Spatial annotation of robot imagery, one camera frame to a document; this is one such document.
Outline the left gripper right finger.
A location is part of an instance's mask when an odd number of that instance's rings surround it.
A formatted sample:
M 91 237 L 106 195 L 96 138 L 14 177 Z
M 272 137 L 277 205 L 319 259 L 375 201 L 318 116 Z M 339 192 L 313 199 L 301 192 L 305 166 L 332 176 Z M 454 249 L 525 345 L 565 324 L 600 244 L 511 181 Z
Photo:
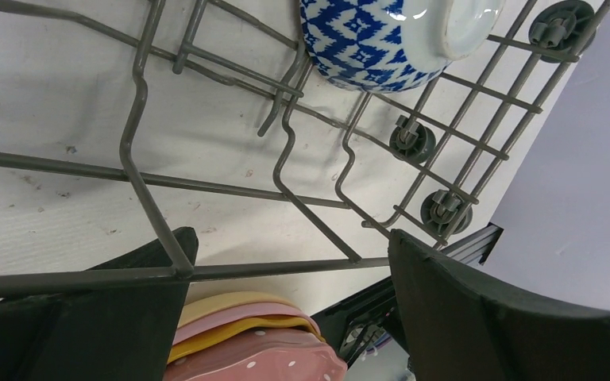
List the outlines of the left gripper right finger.
M 388 261 L 419 380 L 610 380 L 610 310 L 526 291 L 395 229 Z

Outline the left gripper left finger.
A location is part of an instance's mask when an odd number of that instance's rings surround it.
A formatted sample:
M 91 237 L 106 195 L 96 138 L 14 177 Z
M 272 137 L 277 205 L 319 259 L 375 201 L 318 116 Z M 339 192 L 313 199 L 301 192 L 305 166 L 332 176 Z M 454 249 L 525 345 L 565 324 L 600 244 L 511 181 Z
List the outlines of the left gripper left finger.
M 188 285 L 159 241 L 86 271 L 0 275 L 0 380 L 161 380 Z

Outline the pink dotted plate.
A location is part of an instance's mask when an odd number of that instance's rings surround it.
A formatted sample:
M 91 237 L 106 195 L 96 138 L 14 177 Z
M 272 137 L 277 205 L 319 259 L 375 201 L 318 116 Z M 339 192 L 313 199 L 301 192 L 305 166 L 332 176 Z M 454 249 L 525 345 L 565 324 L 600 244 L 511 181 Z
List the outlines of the pink dotted plate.
M 253 329 L 170 363 L 164 380 L 343 380 L 348 366 L 298 329 Z

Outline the red patterned bowl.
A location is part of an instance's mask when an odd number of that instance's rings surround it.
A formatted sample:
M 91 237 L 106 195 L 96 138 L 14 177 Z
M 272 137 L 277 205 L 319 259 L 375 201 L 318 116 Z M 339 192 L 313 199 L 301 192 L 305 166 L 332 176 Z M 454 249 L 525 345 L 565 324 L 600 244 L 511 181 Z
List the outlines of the red patterned bowl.
M 503 8 L 498 0 L 310 0 L 299 3 L 299 18 L 327 82 L 389 94 L 421 87 L 473 54 Z

